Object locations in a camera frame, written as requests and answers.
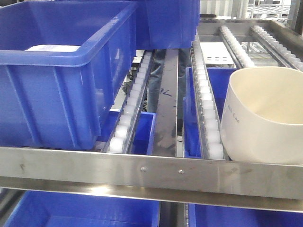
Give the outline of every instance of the blue plastic bin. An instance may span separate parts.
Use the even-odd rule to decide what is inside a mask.
[[[0,146],[93,147],[131,65],[136,7],[33,1],[0,9]],[[24,51],[40,44],[80,48]]]
[[[188,205],[189,227],[301,227],[303,214]]]
[[[200,0],[132,1],[139,4],[136,12],[137,49],[190,48],[199,23]]]
[[[25,193],[4,227],[157,227],[158,201]]]
[[[214,92],[219,118],[222,117],[230,75],[237,69],[207,68]],[[186,97],[184,100],[184,148],[185,157],[201,158],[199,134],[196,118],[195,94],[192,69],[186,70]]]
[[[111,132],[114,129],[119,111],[110,111],[105,124],[101,129],[101,136],[98,141],[107,142]],[[136,134],[133,141],[132,154],[151,155],[153,139],[155,133],[156,114],[142,112],[137,124]]]

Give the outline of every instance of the roller conveyor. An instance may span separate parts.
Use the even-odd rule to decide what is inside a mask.
[[[302,55],[298,54],[303,50],[302,38],[291,34],[286,28],[280,30],[280,26],[273,22],[203,21],[198,34],[200,41],[222,41],[224,35],[221,34],[220,28],[227,26],[237,41],[254,42],[256,38],[252,27],[256,25],[264,28],[291,53],[302,59]],[[295,40],[295,47],[287,42],[290,38]],[[196,65],[197,58],[203,60],[202,56],[198,57],[197,48],[197,43],[194,43],[191,50],[192,66],[196,105],[202,105],[199,93],[201,86],[198,86],[197,81],[198,70],[204,70],[206,76],[207,72],[203,62],[203,66]],[[240,62],[243,61],[238,53],[234,52],[235,57]],[[165,61],[167,69],[178,63],[176,50],[167,50],[166,55],[169,56]],[[201,142],[205,148],[203,153],[208,157],[203,110],[199,110],[197,114],[200,118]],[[303,212],[302,166],[187,159],[176,157],[174,152],[170,157],[132,155],[127,154],[125,149],[122,153],[1,147],[0,186]]]

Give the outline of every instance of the bin rim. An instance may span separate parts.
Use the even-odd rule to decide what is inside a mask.
[[[77,2],[77,1],[26,1],[20,4],[108,4],[108,2]],[[0,50],[0,65],[29,65],[29,66],[63,66],[79,67],[88,64],[100,49],[108,42],[111,36],[135,12],[137,2],[121,2],[125,8],[115,15],[109,22],[87,39],[74,52],[48,52],[25,50]]]

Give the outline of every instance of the white roller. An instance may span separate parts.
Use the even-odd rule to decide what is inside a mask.
[[[199,74],[205,74],[205,69],[203,69],[203,70],[197,70],[197,74],[199,75]]]
[[[133,105],[126,105],[124,107],[123,113],[133,116],[135,107]]]
[[[205,100],[211,101],[212,100],[212,94],[211,93],[202,93],[201,98],[202,98],[203,101],[205,101]]]
[[[131,90],[131,92],[129,93],[129,96],[132,97],[132,98],[138,99],[139,98],[139,94],[140,94],[140,91]]]
[[[149,55],[144,56],[144,59],[147,59],[147,60],[150,60],[151,58],[152,58],[152,56],[149,56]]]
[[[216,119],[216,111],[214,109],[203,110],[204,119]]]
[[[209,86],[200,86],[200,92],[201,93],[210,93],[210,87]]]
[[[142,63],[148,64],[148,63],[150,63],[150,59],[143,59],[143,60],[142,60]]]
[[[206,139],[208,143],[220,143],[220,132],[219,130],[207,130]]]
[[[197,65],[196,65],[196,69],[197,69],[197,70],[204,70],[205,67],[204,67],[203,64],[197,64]]]
[[[124,140],[122,138],[113,137],[109,145],[109,153],[121,154],[123,151]]]
[[[126,101],[127,105],[132,105],[132,106],[136,106],[137,105],[137,101],[138,99],[133,98],[133,97],[129,97]]]
[[[216,119],[205,119],[204,121],[206,131],[208,130],[218,130],[218,121]]]
[[[145,78],[145,73],[143,73],[143,72],[138,72],[137,78]]]
[[[126,139],[128,127],[125,125],[117,125],[115,131],[115,137]]]
[[[143,84],[134,83],[133,87],[132,87],[132,90],[141,91],[142,90],[142,86],[143,86]]]
[[[221,143],[208,144],[209,159],[222,160],[223,159],[223,146]]]
[[[135,81],[136,84],[143,84],[144,79],[143,78],[136,78],[134,81]]]
[[[203,109],[214,109],[214,102],[210,100],[202,100]]]
[[[119,125],[125,125],[126,127],[129,127],[132,122],[132,117],[130,115],[121,115]]]
[[[141,63],[140,68],[148,68],[148,63]]]
[[[199,87],[208,86],[208,80],[206,80],[206,79],[198,79],[197,80],[197,84],[198,84]]]
[[[144,73],[144,75],[146,74],[146,72],[147,72],[147,68],[139,68],[139,72],[141,72],[141,73]]]
[[[197,79],[207,79],[206,73],[205,72],[198,73],[197,74]]]

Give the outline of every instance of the stainless steel bar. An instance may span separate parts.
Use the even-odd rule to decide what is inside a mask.
[[[1,147],[0,175],[4,188],[78,193],[111,184],[303,200],[303,166]]]
[[[178,49],[166,51],[160,87],[152,155],[175,157]]]

